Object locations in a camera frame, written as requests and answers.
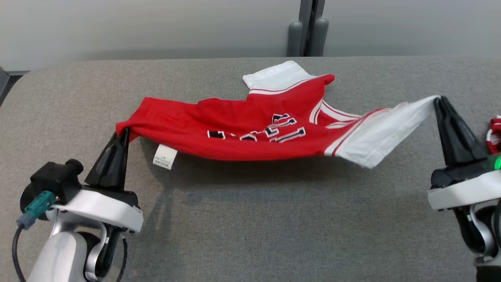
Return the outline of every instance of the white label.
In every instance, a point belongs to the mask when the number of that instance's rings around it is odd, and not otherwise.
[[[176,154],[177,150],[160,144],[153,158],[153,164],[170,170]]]

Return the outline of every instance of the gray fabric surface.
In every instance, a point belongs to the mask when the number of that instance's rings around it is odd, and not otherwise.
[[[500,114],[501,62],[474,58],[298,58],[333,73],[327,102],[364,113],[429,95],[448,96],[477,136]],[[47,161],[79,159],[80,179],[144,96],[195,103],[244,99],[241,77],[286,58],[95,61],[30,72],[0,108],[1,281],[11,260],[19,197]],[[427,204],[443,165],[434,117],[379,166],[339,158],[235,163],[178,154],[172,171],[151,164],[156,144],[130,144],[126,189],[145,223],[128,235],[123,281],[473,281],[473,256],[451,212]],[[30,273],[51,230],[22,233]],[[117,247],[114,280],[121,263]]]

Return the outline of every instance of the white stripe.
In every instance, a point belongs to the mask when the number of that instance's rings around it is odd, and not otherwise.
[[[356,124],[354,124],[347,132],[343,134],[343,136],[339,137],[336,139],[330,146],[327,147],[324,151],[324,155],[328,157],[332,157],[332,153],[334,152],[334,149],[348,136],[357,128],[357,126],[363,121],[363,119],[360,119]]]
[[[324,103],[320,106],[320,110],[324,112],[326,115],[330,116],[331,118],[338,120],[338,121],[352,121],[352,120],[357,120],[360,117],[350,117],[350,116],[344,116],[342,114],[339,114],[333,110],[331,110],[329,107],[327,107]]]
[[[310,113],[310,123],[317,124],[317,117],[318,117],[318,112],[320,111],[320,105],[322,105],[322,100],[318,102],[318,104],[313,108],[312,112]]]
[[[319,76],[316,76],[316,77],[313,77],[313,78],[310,78],[310,79],[306,79],[306,80],[303,80],[301,82],[298,82],[292,86],[289,86],[288,88],[284,89],[284,90],[280,90],[280,91],[273,91],[273,90],[266,90],[266,89],[251,89],[249,91],[249,94],[263,94],[263,95],[276,95],[276,94],[281,94],[281,93],[284,93],[284,92],[287,92],[289,90],[291,90],[292,88],[295,88],[307,81],[310,81],[310,80],[313,80],[313,79],[316,79],[316,78],[319,78],[319,77],[322,77],[322,76],[326,76],[328,74],[324,74],[324,75],[319,75]]]
[[[338,110],[338,109],[335,109],[333,107],[331,107],[325,100],[322,100],[324,102],[324,104],[333,112],[337,112],[339,114],[342,114],[342,115],[347,115],[347,116],[351,116],[351,117],[355,117],[355,118],[361,118],[362,116],[361,115],[358,115],[358,114],[354,114],[354,113],[347,113],[347,112],[343,112],[341,110]]]
[[[338,121],[338,122],[335,122],[335,123],[331,123],[330,125],[326,126],[326,128],[328,128],[328,129],[342,128],[342,127],[350,125],[350,124],[352,124],[354,122],[355,122],[355,120],[354,121]]]

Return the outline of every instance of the red and white jersey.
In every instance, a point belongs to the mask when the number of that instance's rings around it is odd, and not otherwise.
[[[180,152],[226,161],[340,156],[377,165],[433,110],[428,97],[364,115],[345,113],[324,100],[334,75],[313,76],[297,63],[243,76],[246,100],[210,98],[197,104],[147,97],[116,124]]]

